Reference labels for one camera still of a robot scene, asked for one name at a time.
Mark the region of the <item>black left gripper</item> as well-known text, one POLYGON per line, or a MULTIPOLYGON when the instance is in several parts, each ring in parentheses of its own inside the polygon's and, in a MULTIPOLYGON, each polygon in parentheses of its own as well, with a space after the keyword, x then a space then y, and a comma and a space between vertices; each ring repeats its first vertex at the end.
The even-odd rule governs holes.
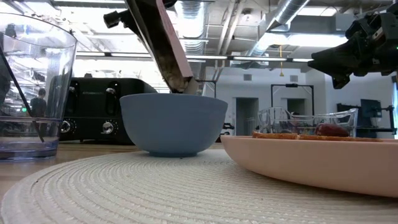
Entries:
MULTIPOLYGON (((177 1, 178 0, 162 0, 165 8, 173 7, 177 1)), ((131 31, 137 30, 137 25, 133 19, 133 16, 128 10, 121 12, 110 12, 108 14, 105 14, 103 16, 103 19, 106 27, 109 29, 112 27, 116 27, 120 22, 122 22, 125 28, 129 28, 131 31)))

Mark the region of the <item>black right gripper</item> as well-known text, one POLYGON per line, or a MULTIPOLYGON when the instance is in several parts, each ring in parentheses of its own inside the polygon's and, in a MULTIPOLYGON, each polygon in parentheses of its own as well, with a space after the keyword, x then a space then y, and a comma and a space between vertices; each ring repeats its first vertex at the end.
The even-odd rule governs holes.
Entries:
POLYGON ((388 75, 386 52, 389 35, 389 13, 368 14, 355 20, 345 36, 345 43, 311 54, 307 65, 325 69, 332 77, 333 88, 342 89, 350 81, 350 75, 364 77, 369 72, 388 75))

